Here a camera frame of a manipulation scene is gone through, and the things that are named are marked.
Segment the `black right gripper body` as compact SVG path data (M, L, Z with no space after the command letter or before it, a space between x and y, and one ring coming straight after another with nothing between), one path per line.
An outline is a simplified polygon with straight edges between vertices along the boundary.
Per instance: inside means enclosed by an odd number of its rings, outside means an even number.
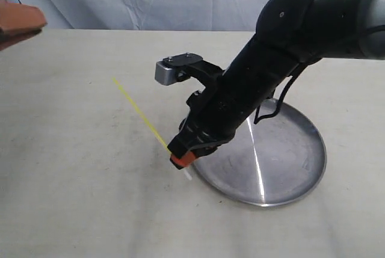
M181 158L188 152L192 152L197 158L211 155L235 136L235 131L225 135L195 120L193 106L199 101L201 94L202 92L197 90L186 100L189 113L181 121L178 134L167 145L169 151L177 158Z

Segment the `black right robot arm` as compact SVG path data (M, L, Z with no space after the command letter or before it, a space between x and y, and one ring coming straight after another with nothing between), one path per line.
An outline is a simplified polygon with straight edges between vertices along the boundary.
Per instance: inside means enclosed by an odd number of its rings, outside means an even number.
M182 169L228 143L281 82L292 84L323 58L382 60L384 0L269 0L228 68L194 54L165 59L174 82L204 86L187 100L189 113L168 144L171 162Z

